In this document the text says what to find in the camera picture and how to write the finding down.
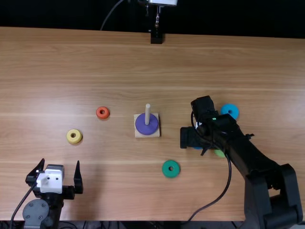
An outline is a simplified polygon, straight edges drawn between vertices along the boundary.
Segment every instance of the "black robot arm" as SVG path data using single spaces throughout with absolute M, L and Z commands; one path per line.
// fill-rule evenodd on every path
M 240 228 L 281 229 L 303 220 L 297 179 L 289 165 L 278 165 L 267 158 L 251 142 L 253 135 L 244 135 L 229 115 L 219 115 L 209 96 L 191 102 L 198 128 L 182 127 L 181 148 L 194 145 L 189 136 L 196 132 L 197 144 L 219 148 L 229 156 L 245 179 L 244 214 Z M 269 196 L 269 189 L 280 190 Z

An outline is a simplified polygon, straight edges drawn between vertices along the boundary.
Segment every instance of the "blue ring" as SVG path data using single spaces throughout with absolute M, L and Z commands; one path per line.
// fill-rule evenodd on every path
M 239 116 L 239 110 L 237 108 L 237 106 L 235 106 L 234 104 L 226 104 L 224 105 L 221 110 L 220 113 L 222 115 L 224 114 L 229 114 L 232 116 L 233 119 L 237 119 Z

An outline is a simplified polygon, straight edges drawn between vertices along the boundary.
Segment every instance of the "orange ring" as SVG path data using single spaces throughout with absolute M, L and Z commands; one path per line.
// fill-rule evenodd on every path
M 109 117 L 109 115 L 110 115 L 110 111 L 105 106 L 101 106 L 101 107 L 97 108 L 97 110 L 96 110 L 96 116 L 99 119 L 106 119 Z

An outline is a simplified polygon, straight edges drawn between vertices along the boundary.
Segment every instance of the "green ring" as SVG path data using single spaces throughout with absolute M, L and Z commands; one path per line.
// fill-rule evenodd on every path
M 214 153 L 219 157 L 222 157 L 222 158 L 225 157 L 224 153 L 219 149 L 215 149 Z
M 180 166 L 175 161 L 165 161 L 162 166 L 162 172 L 167 178 L 175 178 L 180 173 Z

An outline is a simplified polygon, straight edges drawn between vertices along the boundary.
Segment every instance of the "wooden base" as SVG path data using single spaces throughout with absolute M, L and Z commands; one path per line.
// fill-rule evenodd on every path
M 154 115 L 157 119 L 158 119 L 158 122 L 159 122 L 159 127 L 158 129 L 156 130 L 156 132 L 154 132 L 152 135 L 143 135 L 141 134 L 137 128 L 135 128 L 135 120 L 137 120 L 137 117 L 141 115 L 141 114 L 134 114 L 133 115 L 133 118 L 134 118 L 134 135 L 135 137 L 160 137 L 160 122 L 159 122 L 159 114 L 158 113 L 152 113 L 152 115 Z

